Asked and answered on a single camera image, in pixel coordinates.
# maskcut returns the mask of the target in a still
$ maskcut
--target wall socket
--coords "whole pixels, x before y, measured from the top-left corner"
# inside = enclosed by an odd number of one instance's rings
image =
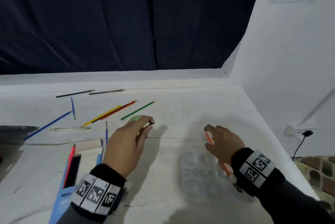
[[[316,123],[291,124],[284,130],[284,135],[287,137],[295,137],[298,140],[303,140],[303,133],[307,130],[315,130],[318,126]]]

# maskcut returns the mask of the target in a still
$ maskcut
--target dark sleeve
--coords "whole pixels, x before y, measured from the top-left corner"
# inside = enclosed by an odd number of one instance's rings
[[[232,157],[232,168],[237,185],[251,196],[260,200],[275,224],[278,223],[335,223],[335,219],[317,201],[302,193],[289,183],[275,168],[260,188],[248,179],[240,169],[254,151],[239,150]]]
[[[120,188],[123,188],[126,182],[126,180],[118,172],[106,164],[98,164],[91,170],[90,174]],[[100,224],[106,220],[106,217],[107,216],[105,215],[94,214],[86,211],[71,202],[69,208],[58,220],[57,224]]]

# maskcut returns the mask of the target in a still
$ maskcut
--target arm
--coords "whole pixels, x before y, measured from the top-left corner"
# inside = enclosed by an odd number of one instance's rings
[[[220,162],[232,166],[237,177],[237,186],[249,195],[258,197],[274,223],[335,223],[333,217],[322,208],[320,201],[305,195],[289,183],[274,164],[259,151],[245,148],[236,134],[227,128],[214,128],[211,125],[207,125],[205,131],[212,134],[215,142],[213,146],[206,144],[206,149]],[[257,158],[264,161],[260,163],[263,168],[263,163],[266,163],[264,169],[257,167],[257,163],[254,162]],[[245,175],[249,168],[255,174],[251,179]]]
[[[150,116],[142,116],[115,131],[108,140],[103,163],[83,178],[73,193],[71,205],[57,224],[100,224],[116,210],[126,192],[125,178],[137,166],[145,139],[152,129],[151,125],[143,127],[151,120]],[[90,197],[95,185],[102,191],[101,197],[94,198],[98,190]]]

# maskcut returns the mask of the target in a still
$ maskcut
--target orange pencil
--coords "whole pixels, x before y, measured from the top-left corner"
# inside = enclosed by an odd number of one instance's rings
[[[63,189],[65,188],[65,183],[66,183],[66,180],[67,180],[67,177],[69,175],[69,171],[70,171],[70,167],[71,167],[71,162],[72,162],[72,159],[73,159],[73,155],[74,155],[74,151],[76,150],[76,144],[74,144],[72,146],[72,149],[71,149],[71,152],[70,152],[70,155],[69,155],[69,160],[68,160],[68,164],[67,164],[67,169],[66,169],[66,175],[65,175],[65,178],[64,178],[64,185],[63,185]]]
[[[108,116],[110,116],[110,115],[112,115],[112,114],[115,114],[116,112],[118,112],[118,111],[120,111],[120,110],[122,110],[122,109],[124,109],[124,108],[126,108],[126,107],[129,107],[130,105],[134,104],[136,101],[137,101],[137,100],[134,100],[134,101],[132,101],[132,102],[129,102],[128,104],[126,104],[126,105],[124,105],[124,106],[118,108],[117,110],[114,110],[113,112],[110,112],[109,114],[106,114],[105,116],[101,117],[100,120],[103,120],[103,119],[105,119],[106,117],[108,117]]]
[[[210,143],[211,145],[213,145],[213,142],[212,142],[212,140],[210,139],[208,133],[205,132],[205,134],[206,134],[206,137],[207,137],[209,143]],[[230,175],[230,172],[228,171],[228,168],[226,167],[226,165],[225,165],[223,162],[221,162],[220,164],[221,164],[221,166],[224,168],[224,171],[227,173],[227,176],[229,176],[229,175]]]

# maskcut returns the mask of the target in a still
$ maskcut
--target green pencil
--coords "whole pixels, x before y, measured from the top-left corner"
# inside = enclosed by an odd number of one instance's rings
[[[156,102],[156,101],[150,102],[149,104],[145,105],[144,107],[141,107],[141,108],[135,110],[134,112],[130,113],[129,115],[126,115],[125,117],[122,117],[122,118],[121,118],[121,121],[124,120],[124,119],[126,119],[127,117],[129,117],[129,116],[135,114],[136,112],[142,110],[143,108],[146,108],[147,106],[150,106],[152,103],[155,103],[155,102]]]

